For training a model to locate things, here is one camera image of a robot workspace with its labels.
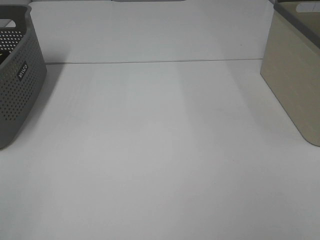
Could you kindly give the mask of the beige plastic storage bin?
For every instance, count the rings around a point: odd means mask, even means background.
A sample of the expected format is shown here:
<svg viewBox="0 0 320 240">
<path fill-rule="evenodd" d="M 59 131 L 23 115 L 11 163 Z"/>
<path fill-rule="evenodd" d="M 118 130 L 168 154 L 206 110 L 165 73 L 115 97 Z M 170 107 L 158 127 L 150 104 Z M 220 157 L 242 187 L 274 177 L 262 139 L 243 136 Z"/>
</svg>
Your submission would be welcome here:
<svg viewBox="0 0 320 240">
<path fill-rule="evenodd" d="M 260 74 L 301 136 L 320 145 L 320 2 L 277 0 Z"/>
</svg>

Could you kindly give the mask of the grey perforated plastic basket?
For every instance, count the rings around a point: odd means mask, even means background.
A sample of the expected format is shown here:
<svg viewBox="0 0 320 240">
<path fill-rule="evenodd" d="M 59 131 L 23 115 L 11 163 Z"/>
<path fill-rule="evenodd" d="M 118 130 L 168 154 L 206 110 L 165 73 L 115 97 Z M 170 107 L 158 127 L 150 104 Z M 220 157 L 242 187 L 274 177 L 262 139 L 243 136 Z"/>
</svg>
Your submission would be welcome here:
<svg viewBox="0 0 320 240">
<path fill-rule="evenodd" d="M 0 29 L 0 147 L 7 147 L 24 124 L 47 75 L 29 5 L 0 7 L 14 27 Z"/>
</svg>

